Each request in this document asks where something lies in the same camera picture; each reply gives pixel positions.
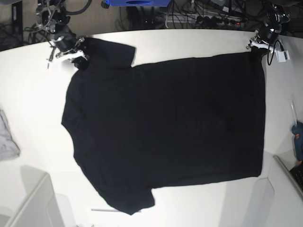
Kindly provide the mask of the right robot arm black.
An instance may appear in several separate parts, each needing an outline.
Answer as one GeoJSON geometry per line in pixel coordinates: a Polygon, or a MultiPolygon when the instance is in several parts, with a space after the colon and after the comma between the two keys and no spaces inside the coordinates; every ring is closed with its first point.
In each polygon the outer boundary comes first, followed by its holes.
{"type": "Polygon", "coordinates": [[[45,31],[49,34],[51,53],[48,66],[63,61],[70,61],[80,70],[88,67],[89,56],[85,53],[86,47],[83,36],[77,37],[68,27],[71,16],[79,15],[87,10],[91,1],[78,11],[68,11],[63,0],[39,0],[36,8],[35,33],[45,31]]]}

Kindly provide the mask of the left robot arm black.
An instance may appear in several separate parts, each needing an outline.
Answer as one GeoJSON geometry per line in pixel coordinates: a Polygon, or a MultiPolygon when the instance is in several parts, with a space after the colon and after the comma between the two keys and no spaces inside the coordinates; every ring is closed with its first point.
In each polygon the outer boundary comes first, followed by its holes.
{"type": "Polygon", "coordinates": [[[279,35],[282,31],[282,24],[288,23],[290,18],[285,13],[284,7],[269,0],[261,1],[266,15],[261,23],[261,27],[255,30],[255,34],[250,38],[246,49],[253,47],[269,49],[270,52],[274,50],[274,44],[279,40],[279,35]]]}

